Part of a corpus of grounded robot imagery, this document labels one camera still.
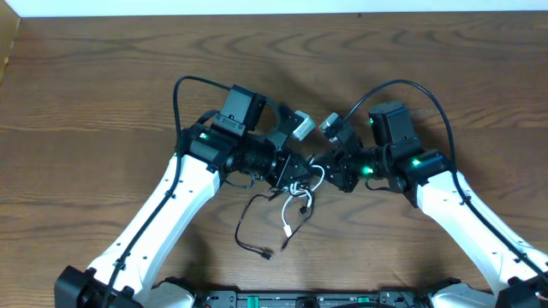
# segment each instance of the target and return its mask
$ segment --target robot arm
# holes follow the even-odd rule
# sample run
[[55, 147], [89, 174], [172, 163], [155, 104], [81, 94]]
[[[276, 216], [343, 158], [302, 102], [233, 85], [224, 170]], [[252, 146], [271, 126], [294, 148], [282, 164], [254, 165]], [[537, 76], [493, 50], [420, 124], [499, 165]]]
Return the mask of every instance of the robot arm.
[[[249, 133], [266, 105], [274, 109], [277, 126], [267, 135]], [[205, 122], [211, 118], [208, 127]], [[185, 227], [232, 172], [240, 171], [277, 188], [312, 178], [304, 157], [285, 143], [288, 138], [303, 140], [314, 127], [312, 119], [301, 111], [293, 112], [240, 86], [230, 88], [220, 112], [207, 112], [181, 131], [177, 145], [181, 155], [171, 158], [157, 188], [118, 239], [84, 273], [70, 266], [62, 272], [55, 286], [56, 307], [99, 307], [106, 294], [109, 307], [192, 305], [194, 297], [190, 293], [179, 287], [170, 290], [169, 284], [156, 288], [149, 298], [160, 266]], [[181, 169], [176, 177], [178, 157]], [[177, 183], [172, 192], [173, 181]], [[170, 198], [136, 237], [168, 195]], [[130, 253], [121, 260], [131, 241], [134, 245]], [[114, 296], [107, 287], [112, 277]]]
[[[140, 226], [170, 189], [175, 177], [176, 159], [176, 156], [171, 158], [164, 177], [133, 221], [115, 242], [88, 266], [96, 270], [94, 277], [97, 281], [109, 283], [114, 264], [126, 249], [128, 242], [133, 239]], [[179, 185], [172, 198], [141, 235], [116, 278], [114, 289], [123, 290], [125, 287], [131, 287], [134, 291], [133, 299], [140, 303], [145, 303], [148, 299], [160, 266], [182, 231], [202, 205], [215, 195], [220, 185], [217, 171], [207, 170], [206, 163], [189, 155], [182, 157], [181, 176], [177, 181]]]
[[[481, 199], [472, 191], [464, 176], [457, 174], [462, 189], [471, 198], [474, 207], [481, 215], [521, 253], [548, 271], [548, 256], [528, 244], [512, 231]], [[439, 223], [456, 241], [462, 250], [478, 267], [487, 280], [495, 298], [499, 292], [509, 287], [512, 279], [527, 281], [537, 275], [489, 230], [484, 223], [466, 206], [456, 192], [450, 171], [428, 178], [428, 183], [417, 187], [417, 205], [434, 221]]]
[[[463, 203], [451, 162], [439, 151], [422, 148], [411, 116], [402, 103], [380, 104], [370, 110], [369, 116], [377, 147], [364, 148], [354, 128], [333, 114], [320, 127], [336, 145], [329, 155], [317, 159], [316, 163], [328, 170], [326, 179], [346, 193], [352, 192], [361, 179], [369, 189], [369, 180], [387, 179], [389, 186], [382, 189], [402, 193], [412, 206], [441, 225], [472, 259], [494, 293], [492, 297], [464, 285], [459, 290], [451, 287], [432, 298], [434, 306], [492, 306], [497, 298], [501, 303], [512, 303], [507, 306], [514, 306], [516, 302], [522, 304], [523, 299], [538, 304], [535, 292], [547, 292], [544, 278], [525, 261], [546, 272], [548, 256], [512, 231], [456, 171], [471, 206]], [[523, 258], [518, 258], [503, 240]]]

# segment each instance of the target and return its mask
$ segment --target wooden table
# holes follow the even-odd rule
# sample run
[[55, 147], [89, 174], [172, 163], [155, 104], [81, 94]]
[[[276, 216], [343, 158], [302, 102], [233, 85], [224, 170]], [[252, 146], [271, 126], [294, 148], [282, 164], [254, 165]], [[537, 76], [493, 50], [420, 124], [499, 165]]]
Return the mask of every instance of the wooden table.
[[[547, 13], [25, 19], [0, 89], [0, 306], [51, 306], [64, 267], [83, 270], [133, 218], [173, 153], [170, 98], [180, 74], [243, 85], [317, 123], [383, 81], [415, 80], [444, 105], [474, 190], [548, 251], [547, 21]], [[188, 126], [225, 94], [189, 82], [181, 95]], [[373, 142], [367, 110], [391, 99], [411, 109], [426, 146], [447, 152], [438, 112], [406, 86], [376, 95], [353, 118], [365, 144]], [[365, 290], [455, 276], [487, 288], [428, 216], [362, 185], [351, 194], [322, 186], [315, 217], [282, 253], [283, 200], [255, 205], [241, 237], [277, 254], [268, 262], [245, 252], [235, 225], [265, 188], [222, 187], [159, 280]]]

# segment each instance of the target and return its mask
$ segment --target black cable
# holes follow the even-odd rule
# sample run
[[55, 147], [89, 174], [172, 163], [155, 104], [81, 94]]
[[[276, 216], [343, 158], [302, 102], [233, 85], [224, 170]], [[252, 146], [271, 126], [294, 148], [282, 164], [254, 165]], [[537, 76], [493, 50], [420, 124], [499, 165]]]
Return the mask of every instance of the black cable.
[[511, 251], [513, 252], [517, 258], [522, 261], [524, 264], [526, 264], [531, 270], [533, 270], [537, 275], [539, 275], [540, 279], [544, 283], [544, 287], [548, 287], [548, 275], [546, 275], [545, 272], [542, 271], [536, 264], [534, 264], [528, 257], [527, 254], [521, 253], [517, 248], [515, 248], [512, 243], [510, 243], [509, 240], [507, 240], [504, 235], [502, 235], [490, 222], [488, 222], [483, 215], [475, 208], [475, 206], [470, 201], [470, 197], [467, 196], [464, 191], [462, 190], [461, 183], [459, 183], [458, 177], [457, 177], [457, 168], [456, 168], [456, 152], [455, 152], [455, 145], [453, 141], [453, 133], [451, 131], [451, 126], [449, 124], [449, 119], [447, 118], [447, 115], [445, 114], [444, 108], [439, 103], [438, 99], [434, 97], [434, 95], [429, 92], [425, 87], [419, 85], [416, 82], [410, 81], [410, 80], [390, 80], [385, 82], [384, 84], [380, 86], [376, 86], [373, 88], [370, 92], [368, 92], [366, 95], [364, 95], [357, 103], [356, 105], [350, 110], [350, 112], [342, 119], [342, 121], [337, 125], [337, 127], [340, 127], [344, 122], [346, 122], [349, 117], [360, 107], [361, 103], [363, 103], [366, 99], [371, 97], [375, 92], [383, 89], [384, 87], [394, 85], [394, 84], [405, 84], [413, 86], [419, 90], [421, 90], [423, 93], [425, 93], [436, 105], [438, 108], [439, 114], [444, 119], [445, 129], [447, 130], [447, 138], [449, 140], [449, 148], [450, 148], [450, 158], [451, 158], [451, 174], [453, 175], [453, 182], [455, 183], [456, 190], [459, 193], [459, 196], [462, 198], [462, 204], [466, 204], [467, 207], [475, 214], [476, 217], [485, 225], [486, 228], [488, 228], [495, 236]]
[[234, 240], [236, 241], [236, 244], [238, 244], [239, 247], [241, 247], [241, 248], [243, 248], [243, 249], [245, 249], [249, 252], [255, 252], [258, 255], [260, 255], [262, 258], [265, 258], [267, 260], [272, 260], [272, 254], [271, 253], [269, 253], [265, 250], [260, 250], [256, 246], [252, 246], [252, 245], [249, 245], [249, 244], [246, 244], [246, 243], [242, 242], [240, 239], [238, 239], [238, 232], [240, 231], [241, 222], [243, 222], [243, 218], [246, 216], [247, 210], [249, 209], [249, 207], [251, 206], [251, 204], [253, 203], [253, 201], [256, 198], [262, 197], [262, 198], [268, 199], [268, 201], [271, 201], [275, 197], [277, 197], [279, 194], [280, 194], [280, 192], [274, 192], [273, 195], [266, 196], [262, 193], [258, 193], [256, 195], [252, 196], [251, 199], [249, 199], [249, 202], [247, 202], [246, 207], [243, 209], [243, 212], [241, 213], [240, 221], [236, 225], [236, 230], [234, 232]]
[[383, 191], [383, 192], [389, 192], [390, 191], [390, 188], [389, 187], [379, 187], [379, 188], [371, 188], [369, 186], [369, 181], [371, 179], [366, 179], [366, 188], [369, 189], [369, 190], [372, 190], [372, 191]]
[[218, 113], [219, 110], [208, 110], [198, 119], [198, 121], [196, 121], [196, 123], [204, 124]]
[[253, 188], [253, 186], [255, 186], [255, 176], [249, 174], [249, 177], [251, 178], [251, 182], [248, 185], [234, 184], [231, 181], [229, 181], [228, 179], [225, 179], [224, 182], [229, 184], [232, 187], [242, 188], [242, 189], [251, 189], [251, 188]]
[[295, 234], [297, 234], [297, 232], [299, 232], [299, 230], [301, 229], [301, 227], [312, 217], [312, 215], [314, 214], [314, 200], [315, 200], [315, 196], [314, 196], [314, 192], [311, 191], [309, 188], [304, 188], [304, 190], [306, 190], [311, 197], [311, 200], [310, 200], [310, 215], [306, 216], [305, 219], [302, 220], [302, 222], [299, 224], [299, 227], [297, 227], [295, 229], [295, 231], [293, 231], [293, 233], [283, 242], [282, 244], [282, 248], [281, 250], [283, 251], [285, 248], [287, 248], [287, 246], [289, 245], [289, 241], [291, 239], [293, 239], [293, 237], [295, 236]]
[[179, 77], [179, 79], [175, 83], [175, 87], [173, 89], [173, 113], [174, 113], [174, 117], [175, 117], [176, 144], [177, 144], [177, 148], [176, 148], [177, 162], [176, 162], [175, 177], [174, 177], [173, 183], [171, 184], [170, 189], [165, 193], [165, 196], [162, 199], [162, 201], [160, 201], [160, 203], [158, 204], [156, 209], [154, 209], [152, 214], [146, 219], [145, 223], [143, 223], [143, 225], [140, 227], [139, 231], [137, 231], [137, 233], [135, 234], [133, 239], [131, 239], [131, 241], [129, 241], [128, 246], [123, 251], [120, 258], [117, 260], [116, 266], [114, 267], [114, 271], [112, 272], [112, 275], [110, 276], [109, 284], [107, 285], [106, 292], [104, 293], [103, 304], [102, 304], [103, 308], [106, 308], [106, 307], [109, 306], [109, 298], [110, 298], [110, 294], [112, 293], [112, 290], [114, 288], [114, 282], [116, 281], [116, 278], [118, 277], [118, 273], [120, 273], [120, 270], [125, 265], [126, 258], [128, 257], [129, 253], [131, 252], [131, 249], [135, 246], [135, 243], [137, 243], [137, 240], [139, 240], [141, 235], [143, 233], [145, 233], [146, 228], [148, 228], [148, 226], [154, 220], [156, 215], [162, 210], [164, 205], [171, 198], [171, 196], [173, 195], [173, 192], [175, 191], [175, 189], [177, 187], [177, 184], [179, 184], [178, 179], [181, 175], [182, 133], [181, 133], [181, 117], [179, 116], [179, 103], [177, 101], [177, 94], [179, 92], [179, 86], [181, 85], [181, 83], [184, 80], [197, 80], [197, 81], [205, 82], [206, 84], [217, 86], [217, 87], [222, 88], [224, 90], [230, 91], [230, 88], [228, 86], [221, 85], [221, 84], [219, 84], [215, 81], [206, 80], [206, 79], [196, 77], [196, 76], [191, 76], [191, 75], [183, 75], [183, 76]]

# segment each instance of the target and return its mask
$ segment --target white cable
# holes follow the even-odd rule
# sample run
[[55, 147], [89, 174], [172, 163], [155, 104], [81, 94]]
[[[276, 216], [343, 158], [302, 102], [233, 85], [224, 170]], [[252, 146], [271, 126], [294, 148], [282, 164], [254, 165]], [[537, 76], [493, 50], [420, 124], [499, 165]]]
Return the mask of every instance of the white cable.
[[283, 226], [288, 226], [288, 222], [285, 220], [285, 209], [288, 207], [288, 204], [289, 204], [289, 201], [291, 201], [291, 199], [293, 198], [293, 196], [289, 195], [288, 199], [285, 200], [285, 203], [283, 204], [283, 208], [282, 208], [282, 222], [283, 222]]
[[[325, 169], [320, 165], [312, 165], [311, 167], [316, 168], [316, 169], [320, 169], [322, 171], [322, 175], [319, 177], [318, 183], [316, 183], [316, 185], [314, 185], [314, 187], [312, 187], [312, 189], [310, 189], [310, 192], [313, 192], [324, 181]], [[300, 183], [298, 181], [289, 184], [289, 186], [287, 187], [287, 190], [289, 191], [289, 197], [285, 200], [285, 203], [283, 204], [283, 208], [282, 208], [283, 231], [285, 232], [285, 235], [287, 237], [291, 236], [293, 231], [291, 230], [291, 226], [289, 226], [287, 220], [285, 219], [285, 211], [287, 210], [288, 205], [289, 205], [290, 201], [293, 199], [293, 197], [296, 197], [296, 198], [307, 197], [307, 208], [312, 206], [312, 194], [306, 189], [298, 189], [297, 187], [299, 186], [299, 184]]]
[[312, 165], [312, 168], [316, 168], [316, 169], [320, 169], [322, 170], [322, 176], [319, 177], [319, 182], [318, 184], [316, 184], [311, 190], [312, 191], [315, 191], [316, 188], [318, 188], [320, 186], [320, 184], [324, 181], [324, 178], [325, 178], [325, 169], [324, 167], [320, 166], [320, 165]]

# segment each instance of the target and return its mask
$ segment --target white wall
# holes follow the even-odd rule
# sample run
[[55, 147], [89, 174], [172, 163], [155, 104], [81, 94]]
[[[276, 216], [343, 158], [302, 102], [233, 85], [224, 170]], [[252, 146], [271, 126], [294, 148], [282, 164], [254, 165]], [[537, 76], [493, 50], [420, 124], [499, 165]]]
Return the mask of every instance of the white wall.
[[7, 0], [21, 17], [548, 10], [548, 0]]

